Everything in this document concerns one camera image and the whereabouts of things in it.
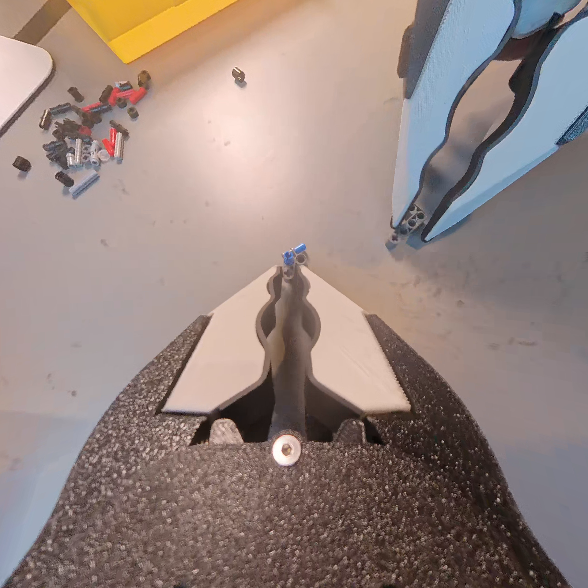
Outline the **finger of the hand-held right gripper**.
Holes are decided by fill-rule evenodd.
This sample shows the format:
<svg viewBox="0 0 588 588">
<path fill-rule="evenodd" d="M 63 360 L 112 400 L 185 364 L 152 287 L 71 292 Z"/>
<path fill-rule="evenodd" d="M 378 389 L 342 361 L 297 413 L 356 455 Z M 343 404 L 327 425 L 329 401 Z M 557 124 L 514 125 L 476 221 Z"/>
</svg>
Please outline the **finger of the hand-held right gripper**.
<svg viewBox="0 0 588 588">
<path fill-rule="evenodd" d="M 432 213 L 423 242 L 458 224 L 587 129 L 587 7 L 564 23 L 562 18 L 553 12 L 524 39 L 524 55 L 509 80 L 512 106 Z"/>
<path fill-rule="evenodd" d="M 521 1 L 448 1 L 410 99 L 401 109 L 392 227 L 413 205 L 424 170 L 446 143 L 460 99 L 511 37 Z"/>
</svg>

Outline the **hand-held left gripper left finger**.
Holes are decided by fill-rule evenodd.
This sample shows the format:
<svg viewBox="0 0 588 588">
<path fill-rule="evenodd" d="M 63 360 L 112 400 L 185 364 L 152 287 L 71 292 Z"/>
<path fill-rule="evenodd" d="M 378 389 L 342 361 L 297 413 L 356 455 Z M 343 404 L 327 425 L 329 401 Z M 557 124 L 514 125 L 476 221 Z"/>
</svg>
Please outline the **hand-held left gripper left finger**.
<svg viewBox="0 0 588 588">
<path fill-rule="evenodd" d="M 266 377 L 266 352 L 256 321 L 270 302 L 271 266 L 210 314 L 163 412 L 215 412 L 258 386 Z"/>
</svg>

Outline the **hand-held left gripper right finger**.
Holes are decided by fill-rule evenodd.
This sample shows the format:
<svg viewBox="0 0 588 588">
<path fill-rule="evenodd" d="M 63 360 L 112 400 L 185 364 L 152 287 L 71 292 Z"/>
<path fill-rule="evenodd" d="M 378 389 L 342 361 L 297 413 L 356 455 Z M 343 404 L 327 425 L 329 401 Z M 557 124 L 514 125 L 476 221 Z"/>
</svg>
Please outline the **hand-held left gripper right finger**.
<svg viewBox="0 0 588 588">
<path fill-rule="evenodd" d="M 356 413 L 409 413 L 411 405 L 365 311 L 305 266 L 311 380 Z"/>
</svg>

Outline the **small blue grey brick assembly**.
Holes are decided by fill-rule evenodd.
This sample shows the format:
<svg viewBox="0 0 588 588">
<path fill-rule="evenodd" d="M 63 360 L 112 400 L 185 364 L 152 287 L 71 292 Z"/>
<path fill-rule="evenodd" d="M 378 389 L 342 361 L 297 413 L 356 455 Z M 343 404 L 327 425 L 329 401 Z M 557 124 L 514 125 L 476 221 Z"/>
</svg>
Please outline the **small blue grey brick assembly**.
<svg viewBox="0 0 588 588">
<path fill-rule="evenodd" d="M 306 245 L 301 243 L 282 254 L 283 276 L 287 281 L 292 279 L 298 266 L 307 265 Z"/>
</svg>

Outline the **dark grey l-shaped beam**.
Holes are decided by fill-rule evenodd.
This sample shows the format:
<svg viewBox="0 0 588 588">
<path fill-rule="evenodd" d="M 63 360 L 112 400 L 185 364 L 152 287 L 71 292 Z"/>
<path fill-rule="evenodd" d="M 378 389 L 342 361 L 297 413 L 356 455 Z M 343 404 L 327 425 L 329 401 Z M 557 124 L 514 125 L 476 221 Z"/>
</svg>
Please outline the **dark grey l-shaped beam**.
<svg viewBox="0 0 588 588">
<path fill-rule="evenodd" d="M 418 235 L 426 222 L 426 214 L 423 209 L 413 204 L 401 222 L 392 228 L 389 238 L 386 240 L 386 249 L 392 251 L 397 246 L 405 243 L 412 235 Z"/>
</svg>

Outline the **yellow plastic bin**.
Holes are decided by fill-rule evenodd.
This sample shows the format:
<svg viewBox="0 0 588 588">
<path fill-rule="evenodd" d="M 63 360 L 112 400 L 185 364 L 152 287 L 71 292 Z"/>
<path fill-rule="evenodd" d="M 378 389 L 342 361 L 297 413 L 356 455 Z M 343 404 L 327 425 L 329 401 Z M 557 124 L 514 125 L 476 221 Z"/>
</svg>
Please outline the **yellow plastic bin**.
<svg viewBox="0 0 588 588">
<path fill-rule="evenodd" d="M 130 63 L 234 1 L 68 1 L 109 49 Z"/>
</svg>

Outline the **white metal book stand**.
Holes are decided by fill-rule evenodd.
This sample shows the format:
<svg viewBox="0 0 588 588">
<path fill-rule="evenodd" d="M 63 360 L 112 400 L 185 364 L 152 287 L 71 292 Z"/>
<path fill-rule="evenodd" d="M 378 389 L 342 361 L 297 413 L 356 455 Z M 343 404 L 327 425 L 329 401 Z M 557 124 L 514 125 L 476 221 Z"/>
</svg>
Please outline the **white metal book stand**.
<svg viewBox="0 0 588 588">
<path fill-rule="evenodd" d="M 32 104 L 55 73 L 43 48 L 1 36 L 1 136 Z"/>
</svg>

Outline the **pile of black red pegs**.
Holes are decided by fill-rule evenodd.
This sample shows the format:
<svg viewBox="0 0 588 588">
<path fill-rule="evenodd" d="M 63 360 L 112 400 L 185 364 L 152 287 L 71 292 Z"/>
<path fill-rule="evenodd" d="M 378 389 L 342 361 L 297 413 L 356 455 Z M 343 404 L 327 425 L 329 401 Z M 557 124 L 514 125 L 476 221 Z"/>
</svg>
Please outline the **pile of black red pegs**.
<svg viewBox="0 0 588 588">
<path fill-rule="evenodd" d="M 146 98 L 151 85 L 150 72 L 140 70 L 135 82 L 122 80 L 106 85 L 94 102 L 71 86 L 69 102 L 42 112 L 38 123 L 43 134 L 42 153 L 64 195 L 78 198 L 99 181 L 105 164 L 123 162 L 129 122 L 118 121 L 115 115 L 125 114 L 130 122 L 136 121 L 137 105 Z"/>
</svg>

